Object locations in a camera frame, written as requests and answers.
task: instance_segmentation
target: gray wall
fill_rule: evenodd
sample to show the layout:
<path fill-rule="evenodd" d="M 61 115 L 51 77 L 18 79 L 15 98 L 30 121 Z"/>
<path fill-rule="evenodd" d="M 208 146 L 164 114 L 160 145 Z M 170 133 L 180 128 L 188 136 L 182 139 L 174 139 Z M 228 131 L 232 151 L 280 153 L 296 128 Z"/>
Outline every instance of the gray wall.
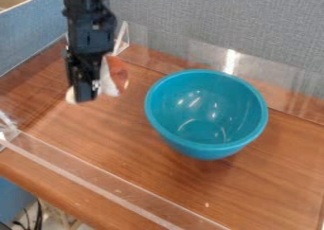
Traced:
<path fill-rule="evenodd" d="M 324 0 L 111 0 L 111 6 L 150 29 L 324 73 Z"/>

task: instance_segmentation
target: wooden tabletop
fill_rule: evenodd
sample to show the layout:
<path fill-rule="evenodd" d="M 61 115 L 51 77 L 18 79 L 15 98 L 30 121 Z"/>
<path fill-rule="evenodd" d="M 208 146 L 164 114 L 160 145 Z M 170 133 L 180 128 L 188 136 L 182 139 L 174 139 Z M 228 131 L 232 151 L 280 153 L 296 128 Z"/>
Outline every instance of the wooden tabletop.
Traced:
<path fill-rule="evenodd" d="M 229 229 L 322 229 L 323 125 L 269 110 L 264 134 L 239 154 L 194 160 L 172 150 L 146 120 L 146 92 L 164 74 L 127 63 L 126 93 L 71 106 L 63 47 L 0 79 L 0 110 L 26 133 Z M 95 229 L 161 229 L 11 150 L 0 153 L 0 175 Z"/>

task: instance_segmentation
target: plastic bowl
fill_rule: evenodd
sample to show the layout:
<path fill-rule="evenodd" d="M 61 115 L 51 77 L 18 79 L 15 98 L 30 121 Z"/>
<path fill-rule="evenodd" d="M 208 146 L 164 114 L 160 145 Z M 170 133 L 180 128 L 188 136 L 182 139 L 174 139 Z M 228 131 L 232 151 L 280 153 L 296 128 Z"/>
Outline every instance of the plastic bowl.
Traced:
<path fill-rule="evenodd" d="M 268 122 L 267 102 L 257 89 L 206 69 L 184 70 L 153 85 L 146 115 L 173 148 L 204 160 L 239 152 Z"/>

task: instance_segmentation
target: floor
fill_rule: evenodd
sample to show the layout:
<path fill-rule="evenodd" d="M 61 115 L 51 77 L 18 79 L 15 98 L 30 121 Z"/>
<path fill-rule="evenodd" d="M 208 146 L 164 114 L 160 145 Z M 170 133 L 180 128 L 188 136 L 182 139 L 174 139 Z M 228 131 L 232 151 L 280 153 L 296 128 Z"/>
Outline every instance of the floor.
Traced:
<path fill-rule="evenodd" d="M 36 215 L 36 203 L 30 207 L 28 209 L 28 215 L 30 215 L 30 220 L 31 220 L 31 225 L 32 225 L 32 229 L 34 229 L 34 225 L 35 225 L 35 215 Z M 19 214 L 19 218 L 18 221 L 27 226 L 27 217 L 24 212 L 22 212 Z M 43 230 L 65 230 L 63 225 L 59 221 L 59 219 L 49 216 L 44 214 L 44 223 L 43 223 Z M 22 230 L 22 227 L 18 225 L 12 226 L 12 230 Z M 89 227 L 86 224 L 83 224 L 78 230 L 93 230 L 91 227 Z"/>

